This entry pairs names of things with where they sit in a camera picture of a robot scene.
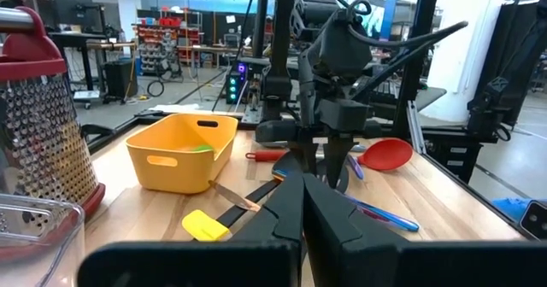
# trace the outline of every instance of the wooden table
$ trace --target wooden table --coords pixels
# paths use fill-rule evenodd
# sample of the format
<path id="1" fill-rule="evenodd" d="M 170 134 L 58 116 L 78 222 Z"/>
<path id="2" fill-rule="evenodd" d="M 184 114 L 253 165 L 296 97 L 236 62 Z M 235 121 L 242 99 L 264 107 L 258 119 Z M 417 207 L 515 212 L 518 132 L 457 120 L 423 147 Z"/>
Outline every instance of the wooden table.
<path id="1" fill-rule="evenodd" d="M 184 196 L 141 188 L 125 140 L 143 128 L 134 128 L 92 156 L 99 181 L 106 184 L 106 195 L 102 206 L 85 225 L 88 253 L 115 241 L 191 240 L 191 236 L 180 225 L 186 214 L 201 209 L 216 218 L 232 206 L 214 190 Z M 271 163 L 256 163 L 244 157 L 245 153 L 260 148 L 252 141 L 253 133 L 238 132 L 232 157 L 217 179 L 243 196 L 272 179 Z M 420 225 L 419 232 L 400 232 L 407 239 L 523 239 L 516 230 L 420 155 L 414 154 L 409 163 L 392 173 L 366 168 L 363 171 L 366 174 L 364 183 L 350 173 L 348 193 L 417 222 Z M 251 216 L 251 213 L 247 213 L 231 228 L 232 233 Z M 313 279 L 306 261 L 303 286 L 307 285 L 312 286 Z"/>
<path id="2" fill-rule="evenodd" d="M 112 43 L 93 43 L 93 42 L 88 42 L 87 43 L 87 48 L 88 49 L 113 49 L 113 48 L 124 48 L 124 47 L 133 48 L 133 47 L 135 47 L 135 43 L 134 42 L 115 43 L 115 44 L 112 44 Z"/>

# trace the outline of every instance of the green object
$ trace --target green object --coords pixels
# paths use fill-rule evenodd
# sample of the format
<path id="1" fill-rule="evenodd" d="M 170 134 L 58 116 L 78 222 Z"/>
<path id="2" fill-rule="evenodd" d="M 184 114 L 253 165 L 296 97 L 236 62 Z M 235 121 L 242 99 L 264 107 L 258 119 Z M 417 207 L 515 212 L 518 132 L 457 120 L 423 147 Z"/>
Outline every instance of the green object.
<path id="1" fill-rule="evenodd" d="M 213 148 L 210 145 L 199 145 L 194 149 L 194 151 L 204 151 L 204 150 L 213 150 Z"/>

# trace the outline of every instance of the computer monitor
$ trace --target computer monitor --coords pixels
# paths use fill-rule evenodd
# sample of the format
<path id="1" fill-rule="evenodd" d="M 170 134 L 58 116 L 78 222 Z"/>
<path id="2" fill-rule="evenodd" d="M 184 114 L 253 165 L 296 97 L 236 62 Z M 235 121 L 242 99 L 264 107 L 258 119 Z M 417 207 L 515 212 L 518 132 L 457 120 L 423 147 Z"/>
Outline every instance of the computer monitor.
<path id="1" fill-rule="evenodd" d="M 239 34 L 224 34 L 224 45 L 226 47 L 239 47 Z"/>
<path id="2" fill-rule="evenodd" d="M 93 6 L 92 0 L 54 0 L 58 23 L 78 26 L 96 26 L 97 11 L 87 9 Z"/>

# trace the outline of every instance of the white wall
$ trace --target white wall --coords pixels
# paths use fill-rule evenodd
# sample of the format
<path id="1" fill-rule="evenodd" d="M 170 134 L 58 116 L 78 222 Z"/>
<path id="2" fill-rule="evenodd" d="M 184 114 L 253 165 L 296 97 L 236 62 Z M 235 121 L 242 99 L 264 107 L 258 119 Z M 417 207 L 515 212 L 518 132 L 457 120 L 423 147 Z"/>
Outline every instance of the white wall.
<path id="1" fill-rule="evenodd" d="M 469 24 L 443 39 L 435 49 L 427 84 L 444 88 L 447 93 L 421 113 L 460 123 L 468 120 L 467 104 L 477 89 L 503 0 L 448 1 L 440 28 L 459 21 Z"/>
<path id="2" fill-rule="evenodd" d="M 137 9 L 141 9 L 140 0 L 118 0 L 121 29 L 126 34 L 127 40 L 135 37 L 132 24 L 137 22 Z"/>

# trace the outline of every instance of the box grater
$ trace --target box grater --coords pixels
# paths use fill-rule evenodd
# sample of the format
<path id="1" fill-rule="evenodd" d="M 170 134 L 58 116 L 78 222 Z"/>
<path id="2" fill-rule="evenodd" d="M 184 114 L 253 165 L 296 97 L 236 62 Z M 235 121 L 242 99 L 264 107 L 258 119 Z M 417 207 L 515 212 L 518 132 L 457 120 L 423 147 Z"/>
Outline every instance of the box grater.
<path id="1" fill-rule="evenodd" d="M 90 215 L 103 199 L 104 185 L 97 182 L 80 134 L 63 78 L 65 62 L 38 15 L 17 10 L 30 17 L 34 28 L 10 29 L 0 56 L 0 193 L 72 202 Z M 9 229 L 1 224 L 4 219 L 0 232 Z M 51 227 L 45 216 L 31 212 L 17 220 L 18 229 L 37 229 L 38 234 Z"/>

